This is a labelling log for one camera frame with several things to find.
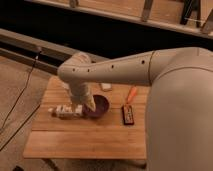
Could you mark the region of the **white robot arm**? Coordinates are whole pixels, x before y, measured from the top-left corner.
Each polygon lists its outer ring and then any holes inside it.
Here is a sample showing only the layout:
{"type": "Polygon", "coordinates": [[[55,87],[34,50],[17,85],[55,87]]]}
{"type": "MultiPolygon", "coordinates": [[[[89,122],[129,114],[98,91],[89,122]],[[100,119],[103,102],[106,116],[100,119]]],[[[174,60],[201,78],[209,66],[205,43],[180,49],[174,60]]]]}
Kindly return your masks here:
{"type": "Polygon", "coordinates": [[[75,104],[94,108],[89,82],[148,86],[148,171],[213,171],[213,52],[200,47],[155,50],[93,63],[76,53],[58,77],[75,104]]]}

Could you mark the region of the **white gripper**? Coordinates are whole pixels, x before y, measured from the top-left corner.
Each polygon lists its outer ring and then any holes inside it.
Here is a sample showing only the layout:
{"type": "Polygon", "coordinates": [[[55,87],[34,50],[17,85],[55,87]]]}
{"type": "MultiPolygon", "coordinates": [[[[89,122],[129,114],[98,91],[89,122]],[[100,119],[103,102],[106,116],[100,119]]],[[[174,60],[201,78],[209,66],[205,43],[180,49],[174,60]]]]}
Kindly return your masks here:
{"type": "Polygon", "coordinates": [[[78,105],[85,105],[92,111],[96,110],[93,94],[87,83],[73,83],[69,85],[69,89],[73,110],[75,110],[78,105]]]}

